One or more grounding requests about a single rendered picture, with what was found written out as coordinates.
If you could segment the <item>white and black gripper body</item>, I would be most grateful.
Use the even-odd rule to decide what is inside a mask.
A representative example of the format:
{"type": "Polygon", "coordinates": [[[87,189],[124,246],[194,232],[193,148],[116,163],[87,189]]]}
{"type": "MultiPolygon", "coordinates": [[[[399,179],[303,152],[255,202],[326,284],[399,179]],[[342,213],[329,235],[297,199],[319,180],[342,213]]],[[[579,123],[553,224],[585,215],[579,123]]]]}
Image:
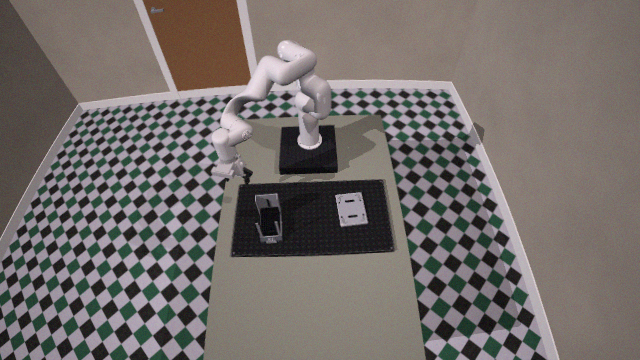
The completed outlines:
{"type": "Polygon", "coordinates": [[[238,158],[236,161],[233,162],[233,166],[231,170],[235,171],[236,177],[243,177],[244,176],[243,167],[247,168],[243,158],[241,157],[240,159],[238,158]]]}

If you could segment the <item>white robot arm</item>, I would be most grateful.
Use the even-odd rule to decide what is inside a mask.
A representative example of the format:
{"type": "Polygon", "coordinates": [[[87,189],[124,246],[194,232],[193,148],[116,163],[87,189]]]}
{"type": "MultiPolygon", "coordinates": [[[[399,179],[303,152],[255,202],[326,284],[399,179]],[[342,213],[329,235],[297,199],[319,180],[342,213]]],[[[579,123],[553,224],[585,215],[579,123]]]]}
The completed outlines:
{"type": "Polygon", "coordinates": [[[251,125],[236,115],[246,103],[264,101],[274,81],[280,86],[295,81],[299,90],[295,96],[300,128],[299,146],[312,150],[321,145],[319,120],[327,118],[330,114],[331,87],[326,80],[315,74],[316,54],[301,46],[292,40],[280,42],[277,47],[280,59],[270,55],[264,56],[246,89],[228,102],[220,120],[222,128],[215,130],[211,137],[220,159],[217,167],[211,170],[213,176],[234,179],[235,171],[231,168],[233,162],[241,156],[237,153],[235,145],[246,141],[253,134],[251,125]]]}

